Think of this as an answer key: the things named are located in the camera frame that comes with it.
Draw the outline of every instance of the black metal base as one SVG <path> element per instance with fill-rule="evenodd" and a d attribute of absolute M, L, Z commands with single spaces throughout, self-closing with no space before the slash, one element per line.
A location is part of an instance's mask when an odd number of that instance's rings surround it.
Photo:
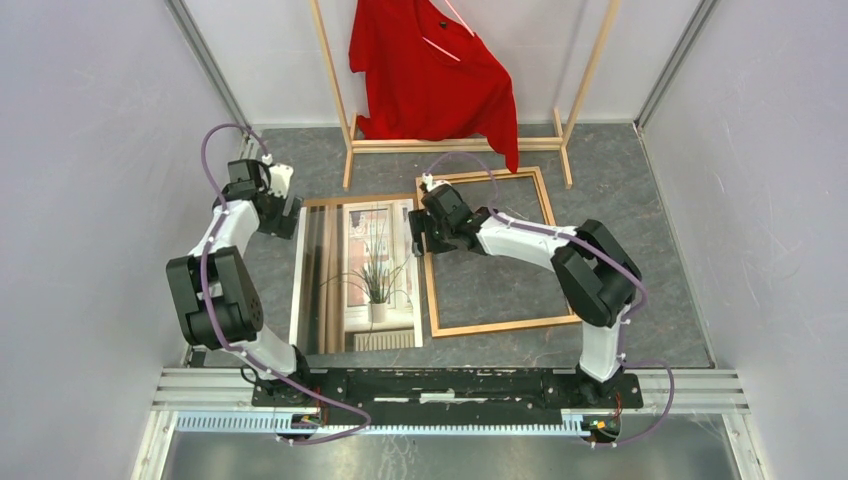
<path fill-rule="evenodd" d="M 641 408 L 639 380 L 622 373 L 604 396 L 587 398 L 579 373 L 553 369 L 316 369 L 309 386 L 322 395 L 367 411 L 374 425 L 556 425 L 563 408 Z M 256 407 L 314 406 L 282 382 L 254 390 Z M 443 401 L 452 392 L 454 402 Z M 330 425 L 358 424 L 350 412 L 332 409 Z"/>

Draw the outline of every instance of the white hanger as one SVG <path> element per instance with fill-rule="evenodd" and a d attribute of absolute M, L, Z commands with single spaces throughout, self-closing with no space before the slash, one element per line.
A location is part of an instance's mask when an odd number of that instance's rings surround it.
<path fill-rule="evenodd" d="M 445 3 L 447 3 L 447 4 L 448 4 L 448 8 L 450 8 L 450 9 L 451 9 L 451 12 L 453 12 L 453 14 L 454 14 L 454 15 L 456 15 L 456 18 L 458 18 L 458 19 L 459 19 L 459 23 L 461 23 L 461 24 L 462 24 L 462 26 L 463 26 L 463 27 L 465 27 L 465 29 L 466 29 L 466 30 L 468 30 L 468 33 L 470 33 L 470 34 L 471 34 L 471 36 L 472 36 L 472 37 L 474 37 L 474 36 L 475 36 L 474 31 L 473 31 L 473 30 L 471 30 L 471 28 L 468 26 L 468 24 L 467 24 L 467 23 L 465 23 L 465 20 L 463 20 L 463 19 L 462 19 L 462 16 L 459 14 L 459 12 L 457 12 L 457 11 L 456 11 L 456 9 L 455 9 L 455 8 L 453 8 L 453 5 L 451 5 L 450 0 L 445 0 Z M 459 60 L 459 58 L 457 58 L 457 57 L 456 57 L 456 55 L 451 54 L 450 52 L 448 52 L 448 51 L 447 51 L 447 50 L 445 50 L 444 48 L 442 48 L 442 47 L 440 47 L 440 46 L 436 45 L 435 43 L 431 42 L 429 38 L 427 38 L 427 37 L 421 37 L 421 38 L 422 38 L 422 39 L 424 39 L 424 41 L 425 41 L 425 42 L 429 43 L 429 44 L 430 44 L 430 46 L 432 46 L 432 47 L 433 47 L 433 48 L 435 48 L 436 50 L 438 50 L 438 51 L 440 51 L 440 52 L 444 53 L 445 55 L 447 55 L 447 56 L 449 56 L 450 58 L 452 58 L 452 59 L 456 60 L 457 62 L 459 62 L 459 61 L 460 61 L 460 60 Z"/>

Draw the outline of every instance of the red t-shirt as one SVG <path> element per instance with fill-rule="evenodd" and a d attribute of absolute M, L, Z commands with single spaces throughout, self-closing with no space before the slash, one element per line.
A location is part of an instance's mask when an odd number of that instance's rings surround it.
<path fill-rule="evenodd" d="M 424 41 L 426 37 L 459 62 Z M 518 124 L 509 73 L 479 35 L 429 0 L 359 0 L 350 69 L 365 72 L 369 139 L 444 140 L 485 135 L 518 169 Z"/>

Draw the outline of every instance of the white pot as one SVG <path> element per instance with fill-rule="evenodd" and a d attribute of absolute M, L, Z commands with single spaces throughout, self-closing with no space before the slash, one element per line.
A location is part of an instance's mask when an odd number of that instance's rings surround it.
<path fill-rule="evenodd" d="M 372 323 L 383 323 L 386 321 L 386 313 L 389 310 L 388 303 L 369 303 L 368 308 L 371 311 Z"/>

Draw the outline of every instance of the wooden clothing rack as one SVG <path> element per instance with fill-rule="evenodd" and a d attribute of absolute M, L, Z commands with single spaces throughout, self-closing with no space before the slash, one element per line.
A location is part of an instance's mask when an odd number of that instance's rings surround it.
<path fill-rule="evenodd" d="M 327 42 L 327 32 L 324 29 L 324 19 L 321 16 L 321 9 L 318 6 L 318 0 L 310 0 L 312 4 L 312 18 L 315 21 L 315 29 L 318 32 L 318 40 L 321 43 L 321 52 L 324 54 L 324 64 L 327 67 L 327 76 L 330 79 L 330 85 L 333 89 L 333 96 L 336 102 L 336 111 L 339 115 L 339 123 L 342 128 L 342 136 L 344 137 L 345 146 L 347 147 L 347 156 L 345 157 L 345 171 L 342 185 L 345 190 L 350 188 L 351 177 L 353 175 L 353 157 L 357 153 L 432 153 L 432 152 L 491 152 L 485 138 L 461 138 L 442 140 L 440 142 L 428 142 L 424 140 L 357 140 L 356 139 L 356 113 L 351 116 L 351 121 L 348 123 L 347 116 L 342 103 L 342 94 L 339 89 L 339 81 L 336 76 L 336 68 L 333 64 L 333 57 L 330 54 L 330 46 Z M 604 20 L 601 23 L 601 28 L 598 31 L 598 36 L 595 39 L 595 44 L 592 47 L 592 53 L 589 56 L 589 62 L 586 64 L 586 69 L 583 71 L 583 78 L 580 81 L 580 87 L 577 90 L 577 96 L 574 103 L 571 105 L 571 111 L 568 114 L 568 120 L 565 124 L 565 129 L 562 128 L 559 110 L 554 107 L 553 121 L 556 128 L 556 136 L 553 137 L 519 137 L 518 149 L 523 152 L 539 152 L 539 151 L 558 151 L 562 158 L 562 170 L 565 176 L 565 187 L 571 188 L 573 180 L 571 178 L 571 167 L 568 164 L 568 140 L 571 138 L 571 133 L 574 130 L 574 124 L 577 122 L 577 115 L 580 108 L 583 106 L 583 101 L 586 98 L 586 93 L 589 91 L 589 85 L 592 82 L 592 77 L 598 67 L 601 57 L 601 52 L 606 45 L 607 37 L 615 22 L 615 17 L 618 14 L 621 0 L 610 0 L 607 6 Z"/>

